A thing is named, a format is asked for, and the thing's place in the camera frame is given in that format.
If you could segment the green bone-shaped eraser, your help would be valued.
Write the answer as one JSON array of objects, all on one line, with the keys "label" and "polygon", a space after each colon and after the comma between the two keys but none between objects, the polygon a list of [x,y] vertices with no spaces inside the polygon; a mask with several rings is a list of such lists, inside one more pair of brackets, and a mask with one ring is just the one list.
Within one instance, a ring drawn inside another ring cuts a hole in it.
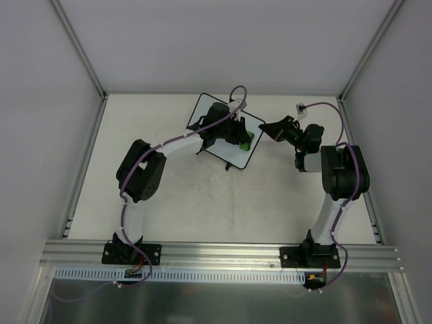
[{"label": "green bone-shaped eraser", "polygon": [[249,151],[252,146],[252,141],[254,140],[254,133],[253,132],[247,132],[248,138],[245,138],[244,141],[242,141],[239,144],[239,147],[243,151]]}]

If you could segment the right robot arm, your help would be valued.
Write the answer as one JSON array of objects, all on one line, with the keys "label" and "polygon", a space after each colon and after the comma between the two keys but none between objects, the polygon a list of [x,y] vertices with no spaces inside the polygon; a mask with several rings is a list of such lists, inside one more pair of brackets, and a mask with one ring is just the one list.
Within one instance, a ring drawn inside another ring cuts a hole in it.
[{"label": "right robot arm", "polygon": [[325,200],[314,226],[296,249],[308,266],[317,267],[336,248],[336,236],[348,209],[369,189],[369,172],[360,147],[347,142],[323,146],[324,127],[310,124],[302,130],[290,116],[259,128],[274,141],[289,142],[296,149],[298,171],[321,174]]}]

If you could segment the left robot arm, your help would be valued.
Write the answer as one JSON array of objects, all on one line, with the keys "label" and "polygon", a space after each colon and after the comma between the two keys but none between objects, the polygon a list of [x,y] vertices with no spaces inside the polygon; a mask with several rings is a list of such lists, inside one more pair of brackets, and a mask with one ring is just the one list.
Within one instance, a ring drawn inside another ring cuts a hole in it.
[{"label": "left robot arm", "polygon": [[246,129],[246,120],[240,116],[244,108],[245,100],[232,99],[229,104],[215,102],[206,115],[186,128],[184,134],[155,146],[143,140],[136,140],[132,144],[116,173],[124,206],[120,226],[112,239],[118,245],[117,255],[125,263],[134,263],[141,255],[138,243],[142,240],[142,234],[133,232],[139,226],[134,224],[131,217],[126,216],[129,203],[146,201],[156,193],[169,159],[199,154],[213,146],[217,140],[224,140],[249,151],[254,134]]}]

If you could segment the white board with black frame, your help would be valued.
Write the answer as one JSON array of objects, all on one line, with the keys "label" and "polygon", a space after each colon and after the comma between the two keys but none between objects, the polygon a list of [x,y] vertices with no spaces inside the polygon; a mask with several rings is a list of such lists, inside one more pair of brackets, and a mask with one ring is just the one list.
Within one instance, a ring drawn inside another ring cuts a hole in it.
[{"label": "white board with black frame", "polygon": [[[218,99],[217,97],[205,92],[200,94],[187,126],[189,127],[192,124],[195,124],[201,116],[206,115],[211,105],[216,102],[226,104],[226,102],[222,101],[221,99]],[[250,161],[250,158],[252,157],[259,140],[261,139],[263,131],[259,128],[259,126],[264,124],[265,121],[250,114],[247,111],[241,112],[240,116],[245,119],[246,130],[253,133],[254,135],[250,149],[245,151],[240,146],[230,144],[224,139],[217,139],[214,145],[206,149],[206,152],[218,157],[226,163],[229,163],[232,167],[244,169]]]}]

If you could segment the right aluminium frame profile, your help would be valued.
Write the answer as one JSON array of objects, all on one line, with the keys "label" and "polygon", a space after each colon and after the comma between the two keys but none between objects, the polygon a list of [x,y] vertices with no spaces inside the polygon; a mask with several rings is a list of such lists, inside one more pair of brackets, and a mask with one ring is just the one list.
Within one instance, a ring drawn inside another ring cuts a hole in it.
[{"label": "right aluminium frame profile", "polygon": [[392,1],[376,27],[366,49],[340,94],[344,114],[348,120],[349,138],[359,144],[371,175],[371,189],[366,203],[378,236],[386,245],[399,245],[397,215],[392,211],[393,162],[398,158],[399,142],[396,130],[385,123],[395,113],[396,60],[391,45],[405,9],[411,1]]}]

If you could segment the aluminium frame profile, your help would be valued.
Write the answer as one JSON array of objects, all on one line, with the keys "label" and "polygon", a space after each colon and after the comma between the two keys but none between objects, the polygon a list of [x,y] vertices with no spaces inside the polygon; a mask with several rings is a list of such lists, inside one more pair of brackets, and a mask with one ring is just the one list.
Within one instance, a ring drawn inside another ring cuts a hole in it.
[{"label": "aluminium frame profile", "polygon": [[411,1],[392,1],[376,27],[366,49],[340,94],[344,114],[348,120],[349,138],[359,144],[371,175],[371,189],[366,203],[378,236],[386,245],[399,245],[397,215],[392,211],[393,162],[398,158],[399,142],[396,130],[385,123],[395,113],[396,60],[391,45],[405,9]]},{"label": "aluminium frame profile", "polygon": [[80,193],[84,183],[85,175],[88,170],[88,165],[90,163],[90,158],[92,155],[93,148],[95,146],[95,141],[97,138],[97,133],[99,131],[101,120],[105,112],[105,107],[107,103],[107,91],[104,89],[92,63],[84,49],[82,42],[80,41],[75,28],[73,27],[72,21],[70,20],[67,11],[61,1],[50,1],[50,6],[52,7],[55,15],[57,16],[63,30],[69,42],[74,49],[74,52],[78,56],[80,65],[84,68],[90,82],[97,93],[97,106],[90,119],[91,124],[88,131],[88,137],[86,139],[84,150],[80,156],[80,162],[78,164],[77,172],[74,176],[74,181],[72,182],[72,187],[70,189],[69,196],[65,203],[62,215],[62,222],[59,225],[59,235],[58,239],[62,240],[68,237],[68,231],[70,228],[70,223],[73,221],[74,213],[80,198]]}]

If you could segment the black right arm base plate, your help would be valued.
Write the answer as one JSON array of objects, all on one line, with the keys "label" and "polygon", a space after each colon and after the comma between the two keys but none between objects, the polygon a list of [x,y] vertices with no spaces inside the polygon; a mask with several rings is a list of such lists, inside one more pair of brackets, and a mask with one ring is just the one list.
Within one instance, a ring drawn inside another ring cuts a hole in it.
[{"label": "black right arm base plate", "polygon": [[282,268],[303,269],[339,269],[340,256],[335,244],[305,248],[301,246],[282,246],[279,249],[279,259]]}]

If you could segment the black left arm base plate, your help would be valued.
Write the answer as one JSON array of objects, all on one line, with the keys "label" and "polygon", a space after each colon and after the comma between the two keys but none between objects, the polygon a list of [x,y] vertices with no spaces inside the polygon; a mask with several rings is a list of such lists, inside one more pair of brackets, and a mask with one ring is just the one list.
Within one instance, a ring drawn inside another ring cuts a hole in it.
[{"label": "black left arm base plate", "polygon": [[[160,265],[162,245],[141,243],[136,247],[145,253],[152,266]],[[130,245],[123,242],[117,244],[108,242],[104,245],[101,263],[105,265],[137,265],[141,259],[143,259],[144,265],[149,264],[142,254]]]}]

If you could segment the left aluminium frame profile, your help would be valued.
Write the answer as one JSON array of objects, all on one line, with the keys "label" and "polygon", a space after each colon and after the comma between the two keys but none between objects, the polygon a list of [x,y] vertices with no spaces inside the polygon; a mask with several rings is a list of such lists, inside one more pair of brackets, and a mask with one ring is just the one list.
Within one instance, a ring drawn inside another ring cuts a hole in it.
[{"label": "left aluminium frame profile", "polygon": [[90,82],[97,93],[97,106],[90,119],[91,124],[88,131],[88,137],[86,139],[84,150],[80,156],[80,162],[78,164],[77,172],[74,176],[74,181],[72,182],[72,187],[70,189],[69,196],[65,203],[62,215],[62,222],[59,225],[59,235],[58,239],[62,240],[68,237],[68,231],[70,228],[70,223],[73,221],[74,213],[80,198],[80,193],[84,183],[85,175],[88,170],[88,165],[90,163],[90,158],[92,155],[93,148],[95,146],[95,141],[97,138],[97,133],[99,131],[101,120],[105,112],[105,107],[107,103],[107,91],[104,89],[92,63],[84,49],[82,42],[80,41],[75,28],[73,27],[72,21],[70,20],[67,11],[61,1],[50,1],[50,6],[52,7],[55,15],[57,16],[63,30],[69,42],[74,49],[74,52],[78,56],[80,65],[84,68]]}]

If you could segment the aluminium front rail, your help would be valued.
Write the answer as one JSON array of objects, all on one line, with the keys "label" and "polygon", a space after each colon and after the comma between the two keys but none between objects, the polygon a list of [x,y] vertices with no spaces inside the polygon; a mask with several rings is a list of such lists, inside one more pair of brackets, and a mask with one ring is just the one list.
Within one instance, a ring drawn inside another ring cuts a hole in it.
[{"label": "aluminium front rail", "polygon": [[[99,266],[104,240],[49,240],[39,265]],[[279,244],[161,242],[160,266],[174,269],[280,270]],[[386,245],[346,245],[348,272],[403,273],[398,249]]]}]

